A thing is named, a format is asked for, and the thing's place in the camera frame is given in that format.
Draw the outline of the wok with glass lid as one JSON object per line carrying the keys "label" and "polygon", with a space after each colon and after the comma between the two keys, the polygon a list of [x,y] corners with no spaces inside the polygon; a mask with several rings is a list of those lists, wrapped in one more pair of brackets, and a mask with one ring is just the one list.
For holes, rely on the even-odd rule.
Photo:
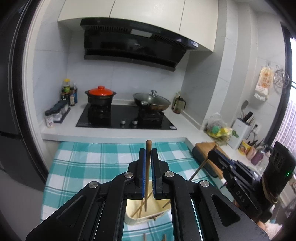
{"label": "wok with glass lid", "polygon": [[171,105],[169,100],[157,95],[155,90],[151,90],[150,93],[135,93],[133,94],[133,99],[135,104],[143,110],[161,112],[165,111]]}

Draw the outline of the dark refrigerator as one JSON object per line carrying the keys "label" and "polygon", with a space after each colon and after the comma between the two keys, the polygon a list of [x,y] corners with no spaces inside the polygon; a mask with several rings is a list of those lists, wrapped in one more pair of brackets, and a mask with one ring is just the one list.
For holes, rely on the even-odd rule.
{"label": "dark refrigerator", "polygon": [[39,1],[1,1],[1,165],[8,175],[43,191],[48,171],[29,128],[23,99],[23,55]]}

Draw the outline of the window frame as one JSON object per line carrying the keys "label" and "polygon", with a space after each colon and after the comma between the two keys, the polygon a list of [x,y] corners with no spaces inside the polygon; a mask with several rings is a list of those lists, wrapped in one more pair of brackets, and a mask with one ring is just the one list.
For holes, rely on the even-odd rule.
{"label": "window frame", "polygon": [[[292,77],[292,47],[290,43],[290,38],[292,38],[291,32],[288,30],[287,26],[281,24],[283,38],[285,43],[285,71],[288,73],[289,77]],[[292,81],[288,84],[286,88],[284,88],[281,92],[280,102],[271,124],[271,127],[267,133],[265,138],[265,143],[269,146],[272,146],[273,141],[275,140],[276,134],[278,133],[281,123],[283,122],[283,118],[285,116],[285,111],[287,109],[289,97],[290,97],[290,89],[292,88]]]}

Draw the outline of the glass teapot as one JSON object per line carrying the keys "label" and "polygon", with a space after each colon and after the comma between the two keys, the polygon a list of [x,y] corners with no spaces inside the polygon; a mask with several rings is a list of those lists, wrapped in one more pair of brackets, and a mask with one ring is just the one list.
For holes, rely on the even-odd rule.
{"label": "glass teapot", "polygon": [[181,92],[177,92],[173,103],[171,105],[171,109],[174,113],[180,114],[182,110],[184,110],[186,107],[186,101],[181,97]]}

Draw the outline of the yellow printed mug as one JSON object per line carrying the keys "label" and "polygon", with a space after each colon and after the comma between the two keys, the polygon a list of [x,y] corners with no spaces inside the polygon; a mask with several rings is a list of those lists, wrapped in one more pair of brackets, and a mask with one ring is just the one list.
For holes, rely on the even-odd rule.
{"label": "yellow printed mug", "polygon": [[251,145],[248,144],[248,140],[244,139],[242,140],[240,146],[238,147],[238,151],[242,155],[246,155],[248,151],[250,150]]}

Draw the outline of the purple bottle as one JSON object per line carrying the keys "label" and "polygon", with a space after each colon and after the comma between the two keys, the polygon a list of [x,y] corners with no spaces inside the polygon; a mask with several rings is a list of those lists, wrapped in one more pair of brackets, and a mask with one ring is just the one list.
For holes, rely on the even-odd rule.
{"label": "purple bottle", "polygon": [[259,149],[256,154],[254,155],[254,157],[251,159],[251,163],[252,165],[257,165],[259,163],[259,161],[261,161],[263,159],[263,157],[265,156],[265,149]]}

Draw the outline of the black tray under board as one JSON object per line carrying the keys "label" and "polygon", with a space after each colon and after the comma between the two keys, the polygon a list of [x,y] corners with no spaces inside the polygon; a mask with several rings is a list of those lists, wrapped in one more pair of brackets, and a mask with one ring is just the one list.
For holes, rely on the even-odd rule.
{"label": "black tray under board", "polygon": [[190,180],[192,180],[198,174],[198,172],[201,171],[202,169],[205,169],[210,176],[212,176],[214,178],[218,177],[218,174],[211,167],[210,161],[204,157],[203,153],[197,147],[194,147],[192,149],[192,155],[193,155],[193,158],[199,164],[199,167],[194,172],[194,174],[191,176]]}

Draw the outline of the cream utensil holder box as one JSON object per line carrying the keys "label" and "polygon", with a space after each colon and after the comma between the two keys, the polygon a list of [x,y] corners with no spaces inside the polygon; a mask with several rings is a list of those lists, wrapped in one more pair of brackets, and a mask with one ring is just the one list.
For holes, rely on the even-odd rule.
{"label": "cream utensil holder box", "polygon": [[[149,179],[149,188],[148,194],[152,191],[152,179]],[[171,210],[171,205],[169,204],[165,208],[162,208],[163,205],[169,201],[165,200],[156,200],[153,197],[153,192],[150,198],[147,200],[147,211],[142,207],[142,211],[138,212],[133,218],[131,218],[132,213],[139,207],[140,200],[128,200],[125,212],[125,223],[127,225],[138,225],[150,220],[156,220],[157,218],[167,214]]]}

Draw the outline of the white upper cabinets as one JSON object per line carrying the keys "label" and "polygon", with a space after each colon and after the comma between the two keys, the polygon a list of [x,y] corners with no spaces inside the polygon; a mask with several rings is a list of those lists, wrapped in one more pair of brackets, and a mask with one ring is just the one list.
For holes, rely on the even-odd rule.
{"label": "white upper cabinets", "polygon": [[58,21],[79,30],[83,18],[117,18],[143,22],[184,36],[214,50],[218,1],[65,1]]}

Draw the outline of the wooden cutting board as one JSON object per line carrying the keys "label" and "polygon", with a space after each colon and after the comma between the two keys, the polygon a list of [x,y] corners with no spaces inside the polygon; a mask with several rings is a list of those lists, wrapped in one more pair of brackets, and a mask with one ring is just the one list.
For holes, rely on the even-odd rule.
{"label": "wooden cutting board", "polygon": [[[192,149],[194,159],[201,164],[208,156],[208,152],[214,148],[215,144],[215,142],[196,143]],[[206,171],[213,178],[223,178],[222,171],[211,161],[207,161],[202,170]]]}

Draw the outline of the bag of sponges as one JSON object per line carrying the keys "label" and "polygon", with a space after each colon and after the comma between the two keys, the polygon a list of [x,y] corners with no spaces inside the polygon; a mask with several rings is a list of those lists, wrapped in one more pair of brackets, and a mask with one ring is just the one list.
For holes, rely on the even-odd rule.
{"label": "bag of sponges", "polygon": [[210,116],[204,131],[218,146],[226,145],[231,137],[239,137],[236,131],[222,120],[222,116],[219,113],[214,113]]}

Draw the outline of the black range hood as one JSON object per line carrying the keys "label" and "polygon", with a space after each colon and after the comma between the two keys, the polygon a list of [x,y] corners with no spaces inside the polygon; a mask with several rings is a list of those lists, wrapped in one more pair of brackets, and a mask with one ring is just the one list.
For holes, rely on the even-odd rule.
{"label": "black range hood", "polygon": [[135,63],[175,71],[198,43],[150,24],[116,18],[83,18],[84,59]]}

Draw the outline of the white knife block holder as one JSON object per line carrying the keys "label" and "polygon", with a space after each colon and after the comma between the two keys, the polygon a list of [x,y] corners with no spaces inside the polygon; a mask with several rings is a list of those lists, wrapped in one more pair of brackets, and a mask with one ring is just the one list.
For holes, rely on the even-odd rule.
{"label": "white knife block holder", "polygon": [[249,102],[245,100],[241,106],[241,116],[237,118],[232,125],[232,136],[229,138],[228,145],[236,150],[240,146],[242,140],[246,137],[250,131],[251,125],[248,120],[253,116],[253,112],[244,114],[244,110],[248,106]]}

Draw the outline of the black gas cooktop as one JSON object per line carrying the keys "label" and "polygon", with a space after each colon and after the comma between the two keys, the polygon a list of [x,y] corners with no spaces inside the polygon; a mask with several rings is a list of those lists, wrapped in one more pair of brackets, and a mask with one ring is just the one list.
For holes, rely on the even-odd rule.
{"label": "black gas cooktop", "polygon": [[177,129],[163,112],[145,111],[130,105],[111,105],[110,108],[103,109],[87,104],[76,126],[139,130]]}

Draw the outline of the black pot orange lid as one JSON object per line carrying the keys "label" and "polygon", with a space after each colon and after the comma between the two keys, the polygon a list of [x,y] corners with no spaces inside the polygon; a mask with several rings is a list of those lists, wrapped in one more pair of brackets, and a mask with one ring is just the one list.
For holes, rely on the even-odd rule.
{"label": "black pot orange lid", "polygon": [[111,105],[116,92],[105,88],[104,86],[98,86],[97,88],[85,91],[85,94],[87,95],[89,104],[104,106]]}

